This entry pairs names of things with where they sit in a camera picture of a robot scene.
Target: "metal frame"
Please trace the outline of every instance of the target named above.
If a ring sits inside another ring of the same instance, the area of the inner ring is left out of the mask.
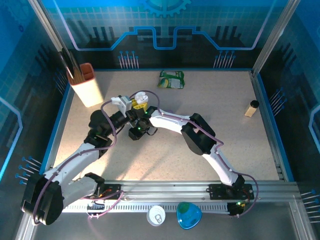
[[[104,207],[99,205],[93,205],[90,209],[91,202],[87,204],[70,204],[63,210],[63,213],[88,213],[94,215],[106,211],[111,208],[114,203],[105,202]],[[208,214],[223,214],[228,215],[228,204],[226,202],[195,202],[195,204],[201,209],[202,213]],[[121,201],[115,205],[109,213],[147,213],[153,206],[161,206],[166,213],[176,213],[179,202],[131,202]]]
[[[266,93],[264,93],[265,90],[263,89],[262,82],[259,82],[258,76],[254,77],[253,74],[250,75],[250,79],[252,82],[256,99],[260,103],[259,109],[261,113],[261,118],[263,121],[266,136],[269,141],[273,160],[275,162],[276,167],[279,166],[279,168],[281,169],[281,171],[278,172],[279,178],[283,178],[285,181],[292,182],[294,181],[294,177],[290,170],[287,155],[285,153],[282,141],[280,137],[277,137],[277,135],[279,135],[277,125],[275,123],[275,120],[272,119],[272,111],[270,106],[267,104],[268,99],[266,97]]]
[[[53,25],[50,24],[50,21],[46,15],[44,7],[37,2],[37,0],[29,0],[31,6],[39,17],[42,25],[47,31],[49,37],[51,38],[54,46],[60,52],[64,46],[64,43],[61,41],[60,36]],[[259,86],[259,82],[257,81],[257,75],[262,69],[264,63],[269,57],[272,49],[277,43],[281,32],[286,27],[289,22],[292,14],[294,13],[297,5],[300,0],[289,0],[286,7],[282,11],[281,16],[279,17],[276,25],[274,26],[270,36],[268,37],[265,46],[263,47],[259,57],[255,65],[253,66],[252,71],[252,84],[255,89],[255,93],[257,96],[261,95],[261,88]],[[69,108],[71,106],[71,101],[67,101],[66,105],[63,109],[63,114],[61,119],[66,118],[68,115]],[[283,158],[281,155],[281,151],[279,149],[278,142],[276,141],[275,136],[272,134],[271,128],[272,124],[270,124],[270,119],[268,119],[268,112],[266,111],[266,106],[262,104],[260,107],[261,116],[266,126],[266,132],[269,135],[268,139],[270,139],[270,146],[273,149],[273,157],[275,162],[279,164],[282,169],[282,174],[284,180],[288,180],[290,177],[288,176],[288,172],[286,172],[286,168],[283,163]],[[54,162],[55,156],[57,154],[59,142],[61,139],[61,134],[64,129],[64,124],[58,125],[58,129],[55,133],[52,149],[49,153],[48,161],[45,164],[45,170],[47,171],[51,164]],[[170,203],[178,203],[182,201],[189,201],[199,204],[217,204],[221,205],[226,203],[227,201],[212,201],[209,198],[209,194],[206,192],[206,189],[209,184],[220,184],[218,181],[108,181],[108,183],[121,184],[122,189],[125,191],[124,201],[120,204],[126,205],[139,205],[139,204],[152,204],[152,203],[162,203],[164,205]],[[251,182],[253,186],[253,190],[256,191],[256,186]],[[301,200],[301,196],[299,193],[298,186],[295,182],[285,182],[282,180],[276,181],[259,181],[259,198],[257,200],[258,203],[289,203],[290,209],[292,212],[292,218],[294,220],[298,236],[301,240],[315,240],[316,237],[313,233],[312,226],[308,220],[308,216],[306,213],[306,209]],[[87,202],[83,200],[76,201],[71,204],[69,209],[72,206],[87,206]],[[34,226],[32,225],[31,217],[28,215],[24,215],[17,232],[16,240],[29,240],[32,238]]]
[[[256,59],[256,62],[252,68],[252,74],[254,77],[258,75],[264,66],[266,60],[268,59],[270,53],[274,49],[278,39],[281,37],[283,31],[285,30],[289,20],[294,14],[300,0],[289,0],[287,5],[284,7],[279,19],[274,25],[268,39],[266,40],[260,55]]]
[[[41,165],[41,168],[39,171],[40,174],[43,174],[44,172],[46,172],[50,168],[52,168],[53,164],[56,160],[58,148],[60,145],[62,135],[64,133],[65,125],[67,122],[67,118],[68,118],[69,110],[70,110],[70,107],[72,104],[72,100],[74,98],[74,94],[75,94],[75,91],[68,84],[65,89],[65,93],[64,93],[64,96],[63,96],[63,99],[61,102],[61,104],[64,104],[62,112],[61,112],[61,116],[60,116],[60,119],[57,119],[56,120],[57,122],[54,124],[54,127],[56,126],[56,131],[54,132],[54,130],[52,130],[52,135],[50,137],[48,148],[46,149],[44,159],[42,161],[42,165]]]
[[[67,49],[58,31],[56,30],[54,25],[51,24],[51,21],[49,20],[48,15],[46,14],[46,9],[43,6],[42,2],[38,2],[37,0],[28,0],[28,2],[33,8],[37,17],[39,18],[49,38],[53,42],[53,45],[55,46],[56,50],[58,52],[61,52],[62,48]]]

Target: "beige table surface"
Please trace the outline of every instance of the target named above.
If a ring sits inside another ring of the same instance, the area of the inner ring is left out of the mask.
[[[96,77],[106,93],[105,100],[151,90],[159,95],[161,109],[165,111],[202,115],[216,137],[224,142],[221,150],[235,170],[257,180],[279,179],[259,110],[252,118],[244,116],[247,105],[255,99],[248,72],[185,71],[184,89],[157,88],[159,73],[97,71]],[[149,105],[156,103],[149,95]],[[83,143],[89,131],[90,115],[100,106],[86,108],[74,94],[55,166]],[[105,110],[112,115],[118,109],[107,105]],[[92,172],[106,180],[219,180],[209,163],[189,150],[180,134],[160,128],[154,136],[145,135],[132,141],[128,130],[126,125],[118,135],[116,146],[77,177]]]

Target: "blue plastic lid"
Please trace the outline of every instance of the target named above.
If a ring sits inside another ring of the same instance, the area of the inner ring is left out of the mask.
[[[196,226],[202,217],[199,207],[191,202],[180,202],[176,209],[176,217],[183,229],[191,229]]]

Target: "gear logo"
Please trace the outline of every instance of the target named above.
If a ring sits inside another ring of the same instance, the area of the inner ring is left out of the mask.
[[[150,14],[166,18],[180,14],[181,10],[186,10],[186,5],[190,4],[191,0],[140,0],[140,2]]]

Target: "white round lid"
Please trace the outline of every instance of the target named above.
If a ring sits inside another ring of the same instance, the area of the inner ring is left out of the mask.
[[[166,212],[161,206],[153,206],[147,213],[147,218],[154,226],[162,224],[166,219]]]

